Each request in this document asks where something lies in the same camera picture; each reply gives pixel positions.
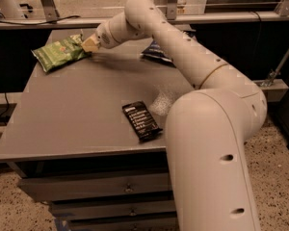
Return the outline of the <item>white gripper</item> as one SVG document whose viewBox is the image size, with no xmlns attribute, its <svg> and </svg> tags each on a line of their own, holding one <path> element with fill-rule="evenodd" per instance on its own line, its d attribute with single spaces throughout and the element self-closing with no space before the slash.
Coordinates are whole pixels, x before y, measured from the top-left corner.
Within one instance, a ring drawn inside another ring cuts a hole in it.
<svg viewBox="0 0 289 231">
<path fill-rule="evenodd" d="M 82 43 L 82 48 L 85 52 L 96 52 L 100 45 L 111 49 L 124 42 L 126 42 L 126 20 L 124 17 L 114 17 L 100 24 L 95 30 L 95 34 Z"/>
</svg>

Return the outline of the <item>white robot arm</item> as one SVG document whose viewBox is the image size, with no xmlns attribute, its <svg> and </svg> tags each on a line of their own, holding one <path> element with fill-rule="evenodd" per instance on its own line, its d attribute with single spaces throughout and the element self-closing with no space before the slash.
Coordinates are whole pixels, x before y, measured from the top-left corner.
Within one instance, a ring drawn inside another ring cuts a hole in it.
<svg viewBox="0 0 289 231">
<path fill-rule="evenodd" d="M 180 231 L 261 231 L 244 143 L 263 125 L 263 91 L 175 28 L 150 0 L 127 0 L 100 24 L 87 52 L 153 38 L 192 86 L 168 113 L 165 141 Z"/>
</svg>

